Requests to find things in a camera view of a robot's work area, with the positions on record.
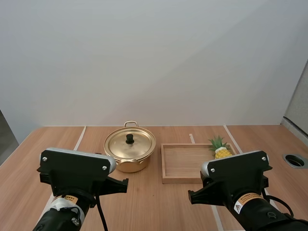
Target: yellow label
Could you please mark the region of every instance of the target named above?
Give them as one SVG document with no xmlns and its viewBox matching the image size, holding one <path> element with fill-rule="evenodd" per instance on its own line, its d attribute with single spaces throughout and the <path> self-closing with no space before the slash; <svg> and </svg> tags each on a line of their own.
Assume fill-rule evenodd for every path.
<svg viewBox="0 0 308 231">
<path fill-rule="evenodd" d="M 251 201 L 251 200 L 257 199 L 257 198 L 263 199 L 263 197 L 260 196 L 259 194 L 251 192 L 251 193 L 247 193 L 247 194 L 241 196 L 240 199 L 238 199 L 238 202 L 240 202 L 242 205 L 245 205 L 248 201 Z"/>
<path fill-rule="evenodd" d="M 55 201 L 56 199 L 58 199 L 58 198 L 60 198 L 60 197 L 62 197 L 62 196 L 56 196 L 52 201 Z M 68 201 L 71 201 L 71 202 L 73 202 L 74 204 L 76 204 L 77 201 L 78 201 L 78 198 L 77 198 L 77 197 L 71 196 L 71 195 L 66 195 L 66 196 L 64 197 L 64 199 L 65 199 L 65 200 L 68 200 Z"/>
<path fill-rule="evenodd" d="M 238 214 L 240 214 L 240 212 L 241 212 L 243 206 L 244 206 L 248 201 L 251 201 L 251 200 L 257 199 L 257 198 L 263 199 L 262 196 L 260 196 L 260 195 L 257 194 L 257 193 L 253 193 L 253 192 L 247 193 L 247 194 L 241 196 L 241 197 L 237 200 L 237 202 L 235 203 L 235 205 L 234 205 L 234 210 L 235 210 Z"/>
</svg>

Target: white wall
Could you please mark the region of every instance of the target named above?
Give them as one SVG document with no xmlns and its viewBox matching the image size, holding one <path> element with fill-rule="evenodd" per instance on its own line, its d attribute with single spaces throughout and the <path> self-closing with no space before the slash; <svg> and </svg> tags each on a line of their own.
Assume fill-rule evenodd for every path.
<svg viewBox="0 0 308 231">
<path fill-rule="evenodd" d="M 0 109 L 46 125 L 278 124 L 307 0 L 2 0 Z"/>
</svg>

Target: pot lid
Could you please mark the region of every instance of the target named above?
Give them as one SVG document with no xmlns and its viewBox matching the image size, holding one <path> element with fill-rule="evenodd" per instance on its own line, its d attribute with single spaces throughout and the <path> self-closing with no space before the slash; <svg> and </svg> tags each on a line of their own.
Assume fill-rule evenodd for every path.
<svg viewBox="0 0 308 231">
<path fill-rule="evenodd" d="M 135 123 L 136 127 L 126 127 L 128 123 Z M 104 149 L 107 155 L 116 160 L 142 160 L 153 152 L 155 145 L 155 137 L 150 131 L 138 127 L 135 121 L 128 121 L 123 128 L 107 137 Z"/>
</svg>

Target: white tape line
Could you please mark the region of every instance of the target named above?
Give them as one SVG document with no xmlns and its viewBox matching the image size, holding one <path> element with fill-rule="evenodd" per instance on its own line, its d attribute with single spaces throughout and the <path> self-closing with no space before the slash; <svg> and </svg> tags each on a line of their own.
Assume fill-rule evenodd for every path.
<svg viewBox="0 0 308 231">
<path fill-rule="evenodd" d="M 78 147 L 79 147 L 79 145 L 80 145 L 80 143 L 82 141 L 83 135 L 85 134 L 86 128 L 87 128 L 86 126 L 83 128 L 83 130 L 82 130 L 82 132 L 81 132 L 81 134 L 79 136 L 79 139 L 78 139 L 78 141 L 77 141 L 77 143 L 75 145 L 74 151 L 77 151 L 77 149 L 78 149 Z M 46 210 L 49 207 L 49 205 L 52 203 L 53 198 L 54 198 L 54 196 L 53 196 L 53 194 L 51 194 L 50 198 L 48 199 L 48 201 L 47 201 L 47 203 L 46 203 L 46 205 L 45 205 L 45 207 L 43 209 L 42 214 L 40 215 L 40 217 L 38 219 L 38 222 L 42 218 L 43 214 L 46 213 Z"/>
<path fill-rule="evenodd" d="M 223 127 L 225 128 L 227 134 L 229 135 L 229 137 L 231 138 L 232 142 L 234 143 L 235 147 L 237 148 L 237 150 L 239 151 L 240 154 L 242 154 L 242 150 L 240 148 L 240 146 L 237 144 L 237 142 L 235 141 L 235 139 L 233 138 L 231 132 L 229 131 L 229 129 L 227 128 L 227 126 L 224 124 Z"/>
<path fill-rule="evenodd" d="M 193 135 L 192 135 L 192 134 L 189 134 L 189 136 L 191 137 L 192 143 L 195 143 L 194 138 L 193 138 Z"/>
<path fill-rule="evenodd" d="M 221 223 L 216 205 L 211 205 L 211 208 L 212 208 L 212 211 L 213 211 L 213 215 L 215 217 L 215 221 L 216 221 L 216 224 L 217 224 L 218 231 L 223 231 L 222 223 Z"/>
<path fill-rule="evenodd" d="M 79 139 L 78 139 L 78 141 L 77 141 L 77 143 L 75 145 L 74 151 L 77 151 L 77 149 L 78 149 L 78 147 L 79 147 L 79 145 L 80 145 L 80 143 L 82 141 L 83 135 L 85 134 L 86 128 L 87 128 L 86 126 L 83 128 L 83 130 L 82 130 L 82 132 L 80 134 L 80 137 L 79 137 Z"/>
<path fill-rule="evenodd" d="M 234 139 L 234 137 L 232 136 L 231 132 L 229 131 L 228 127 L 227 127 L 226 125 L 224 125 L 223 127 L 225 128 L 227 134 L 230 136 L 230 138 L 231 138 L 231 140 L 233 141 L 233 143 L 234 143 L 235 147 L 237 148 L 237 150 L 239 150 L 239 153 L 242 154 L 243 152 L 242 152 L 240 146 L 239 146 L 239 145 L 237 144 L 237 142 L 235 141 L 235 139 Z M 270 204 L 271 204 L 272 206 L 274 206 L 274 207 L 279 211 L 278 207 L 276 206 L 276 204 L 275 204 L 275 202 L 274 202 L 273 200 L 270 200 Z"/>
<path fill-rule="evenodd" d="M 189 136 L 191 138 L 192 143 L 195 143 L 193 135 L 189 134 Z M 211 208 L 212 208 L 213 215 L 214 215 L 214 218 L 217 224 L 218 231 L 223 231 L 223 227 L 222 227 L 222 223 L 221 223 L 218 211 L 217 211 L 217 207 L 215 205 L 211 205 Z"/>
</svg>

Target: black cable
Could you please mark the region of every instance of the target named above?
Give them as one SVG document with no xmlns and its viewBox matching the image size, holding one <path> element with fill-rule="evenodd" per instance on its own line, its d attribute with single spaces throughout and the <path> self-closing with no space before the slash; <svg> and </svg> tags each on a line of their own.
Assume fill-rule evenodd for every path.
<svg viewBox="0 0 308 231">
<path fill-rule="evenodd" d="M 105 220 L 105 217 L 104 217 L 104 214 L 103 214 L 103 210 L 102 210 L 102 206 L 101 206 L 100 195 L 99 195 L 98 192 L 96 193 L 95 198 L 96 198 L 96 204 L 97 204 L 98 212 L 100 213 L 101 220 L 102 220 L 102 223 L 103 223 L 103 226 L 104 226 L 104 230 L 108 231 L 107 223 L 106 223 L 106 220 Z"/>
<path fill-rule="evenodd" d="M 286 207 L 286 208 L 289 210 L 290 216 L 291 216 L 291 217 L 294 217 L 294 213 L 293 213 L 291 207 L 290 207 L 286 202 L 284 202 L 283 200 L 281 200 L 281 199 L 279 199 L 279 198 L 277 198 L 277 197 L 275 197 L 275 196 L 266 195 L 264 189 L 262 189 L 262 195 L 263 195 L 263 198 L 264 198 L 267 202 L 269 202 L 270 200 L 273 200 L 273 201 L 277 201 L 278 203 L 282 204 L 284 207 Z"/>
<path fill-rule="evenodd" d="M 293 213 L 292 209 L 290 208 L 290 206 L 286 202 L 284 202 L 283 200 L 281 200 L 281 199 L 279 199 L 277 197 L 270 196 L 270 195 L 267 195 L 267 198 L 269 198 L 270 200 L 273 200 L 273 201 L 277 201 L 280 204 L 284 205 L 289 210 L 290 216 L 294 217 L 294 213 Z"/>
</svg>

